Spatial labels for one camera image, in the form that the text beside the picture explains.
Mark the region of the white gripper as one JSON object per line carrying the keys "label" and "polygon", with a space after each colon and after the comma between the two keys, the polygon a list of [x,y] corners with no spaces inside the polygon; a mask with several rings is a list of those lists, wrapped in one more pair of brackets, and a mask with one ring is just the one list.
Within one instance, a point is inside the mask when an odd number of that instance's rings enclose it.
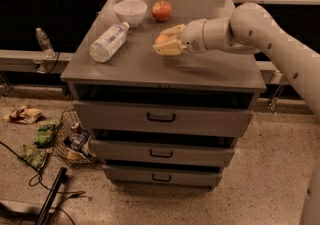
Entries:
{"label": "white gripper", "polygon": [[169,39],[160,44],[153,44],[153,50],[158,55],[175,56],[180,55],[184,49],[190,53],[203,53],[206,47],[203,40],[205,19],[194,20],[185,24],[176,25],[160,32],[161,35],[169,36]]}

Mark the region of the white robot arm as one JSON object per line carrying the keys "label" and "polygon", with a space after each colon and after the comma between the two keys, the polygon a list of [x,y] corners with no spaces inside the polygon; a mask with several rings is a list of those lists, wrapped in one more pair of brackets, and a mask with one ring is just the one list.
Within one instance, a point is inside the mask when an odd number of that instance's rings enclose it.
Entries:
{"label": "white robot arm", "polygon": [[[162,31],[155,44],[162,56],[184,51],[201,53],[221,50],[264,53],[316,116],[320,116],[320,55],[287,34],[260,5],[245,3],[222,19],[195,20]],[[277,142],[260,164],[249,171],[256,184],[247,192],[256,194],[242,210],[236,225],[320,225],[320,166],[310,171],[306,192],[292,188],[293,170],[304,163],[300,154],[290,154]]]}

